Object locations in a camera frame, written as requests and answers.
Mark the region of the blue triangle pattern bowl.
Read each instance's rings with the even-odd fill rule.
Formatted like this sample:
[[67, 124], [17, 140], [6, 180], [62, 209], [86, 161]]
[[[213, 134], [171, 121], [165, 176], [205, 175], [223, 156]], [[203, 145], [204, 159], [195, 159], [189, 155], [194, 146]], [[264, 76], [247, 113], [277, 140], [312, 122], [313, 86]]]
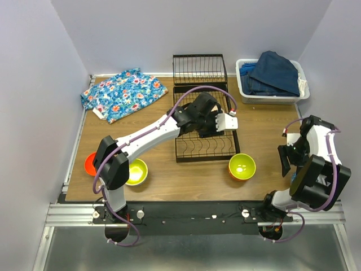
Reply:
[[296, 177], [297, 177], [297, 173], [294, 172], [294, 173], [292, 174], [292, 176], [291, 176], [291, 179], [290, 179], [290, 184], [291, 184], [291, 185], [292, 185], [293, 182], [295, 181]]

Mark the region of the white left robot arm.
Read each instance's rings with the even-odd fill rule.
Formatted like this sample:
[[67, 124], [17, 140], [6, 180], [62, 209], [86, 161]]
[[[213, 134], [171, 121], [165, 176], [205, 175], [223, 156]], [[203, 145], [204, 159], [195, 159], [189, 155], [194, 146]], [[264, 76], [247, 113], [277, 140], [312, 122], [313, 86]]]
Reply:
[[106, 206], [105, 215], [113, 223], [125, 216], [124, 186], [130, 178], [130, 164], [157, 145], [184, 134], [198, 132], [201, 136], [217, 135], [238, 127], [236, 112], [226, 113], [207, 91], [186, 105], [175, 105], [156, 122], [125, 137], [104, 137], [96, 151], [93, 166], [96, 170], [94, 194], [101, 193]]

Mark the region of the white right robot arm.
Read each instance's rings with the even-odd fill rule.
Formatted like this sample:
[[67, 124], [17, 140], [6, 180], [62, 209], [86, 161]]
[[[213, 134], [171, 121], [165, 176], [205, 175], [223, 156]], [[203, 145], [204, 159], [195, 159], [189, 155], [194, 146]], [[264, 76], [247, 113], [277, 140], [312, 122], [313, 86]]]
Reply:
[[351, 177], [351, 169], [337, 156], [334, 136], [339, 129], [332, 123], [310, 115], [299, 120], [298, 133], [284, 128], [286, 144], [278, 146], [281, 174], [296, 167], [290, 187], [267, 194], [259, 214], [266, 221], [284, 217], [287, 212], [303, 208], [310, 212], [330, 210]]

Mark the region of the white bowl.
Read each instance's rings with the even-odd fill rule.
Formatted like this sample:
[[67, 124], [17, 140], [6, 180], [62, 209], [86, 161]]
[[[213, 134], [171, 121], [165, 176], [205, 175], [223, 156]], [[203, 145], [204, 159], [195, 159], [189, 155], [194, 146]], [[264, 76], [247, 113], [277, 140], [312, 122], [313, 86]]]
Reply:
[[217, 115], [217, 114], [219, 114], [219, 113], [222, 113], [223, 112], [223, 110], [222, 110], [222, 107], [221, 107], [221, 105], [220, 104], [216, 104], [212, 109], [211, 109], [211, 114], [213, 114], [213, 115]]

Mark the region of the black wire dish rack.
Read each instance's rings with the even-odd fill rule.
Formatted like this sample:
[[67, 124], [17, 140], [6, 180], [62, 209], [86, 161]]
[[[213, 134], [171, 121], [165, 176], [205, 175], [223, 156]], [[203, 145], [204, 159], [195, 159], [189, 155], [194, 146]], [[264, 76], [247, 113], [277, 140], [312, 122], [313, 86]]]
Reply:
[[[228, 90], [226, 65], [222, 54], [174, 54], [173, 102], [188, 90], [210, 85]], [[237, 132], [197, 131], [175, 139], [176, 162], [229, 160], [240, 152]]]

